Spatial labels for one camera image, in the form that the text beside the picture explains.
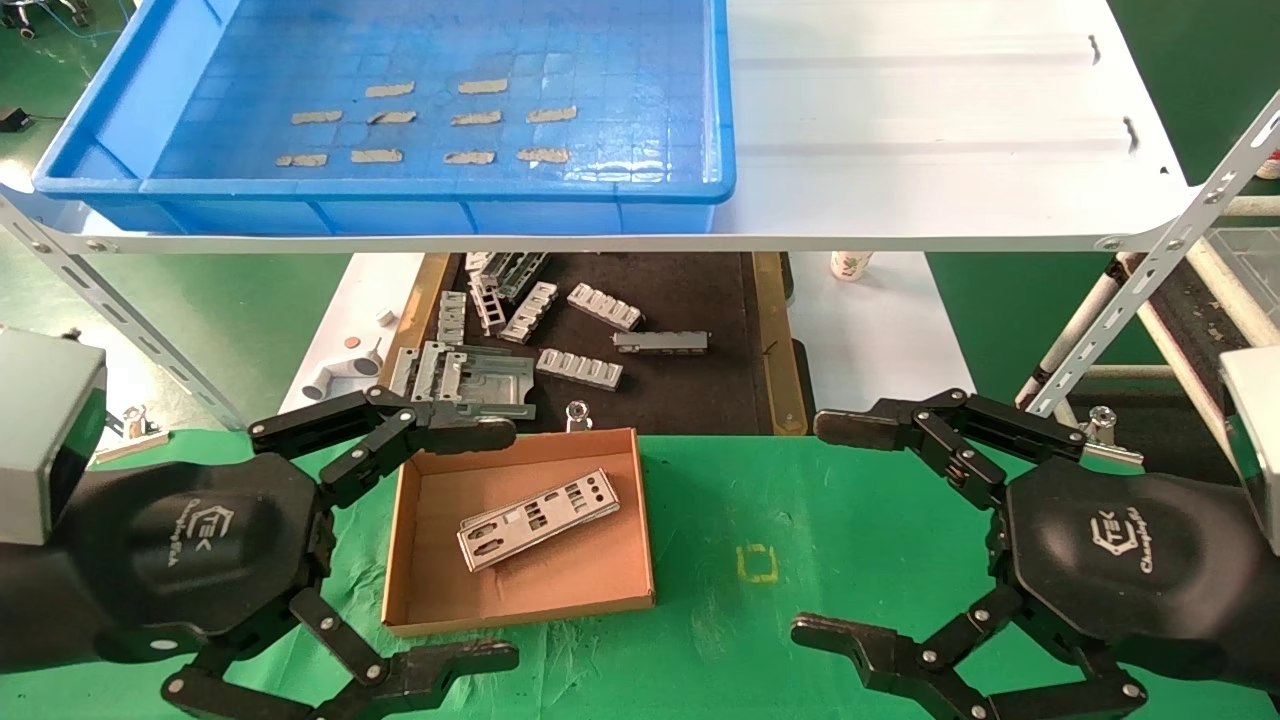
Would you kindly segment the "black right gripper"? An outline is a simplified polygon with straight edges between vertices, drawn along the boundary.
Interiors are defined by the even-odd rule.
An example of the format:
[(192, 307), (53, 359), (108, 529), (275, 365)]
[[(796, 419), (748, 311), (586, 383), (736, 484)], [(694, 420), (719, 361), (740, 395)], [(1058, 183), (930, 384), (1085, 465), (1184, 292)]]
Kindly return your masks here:
[[(979, 510), (1004, 505), (1012, 579), (1029, 593), (1028, 634), (1106, 648), (1120, 664), (1189, 682), (1277, 691), (1277, 557), (1243, 489), (1162, 473), (1007, 475), (991, 447), (1023, 461), (1076, 461), (1079, 430), (963, 389), (824, 409), (827, 445), (910, 451)], [(1071, 648), (1082, 680), (983, 694), (957, 667), (1025, 610), (996, 585), (923, 642), (886, 626), (800, 612), (795, 644), (849, 659), (868, 691), (933, 719), (1126, 719), (1149, 698), (1103, 650)]]

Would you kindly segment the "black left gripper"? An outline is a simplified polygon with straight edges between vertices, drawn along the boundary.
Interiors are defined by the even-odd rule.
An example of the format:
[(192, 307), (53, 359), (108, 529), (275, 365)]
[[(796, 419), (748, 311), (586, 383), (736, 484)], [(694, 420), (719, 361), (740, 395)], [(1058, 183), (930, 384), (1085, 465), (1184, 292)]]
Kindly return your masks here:
[[(45, 544), (5, 543), (1, 669), (196, 653), (163, 685), (191, 717), (384, 719), (440, 707), (462, 676), (518, 666), (518, 650), (493, 639), (380, 656), (315, 589), (337, 544), (329, 506), (349, 507), (420, 452), (508, 448), (512, 420), (374, 386), (253, 421), (248, 436), (265, 455), (91, 471)], [(320, 489), (285, 460), (340, 445)], [(312, 706), (227, 680), (297, 626), (349, 674), (335, 696)]]

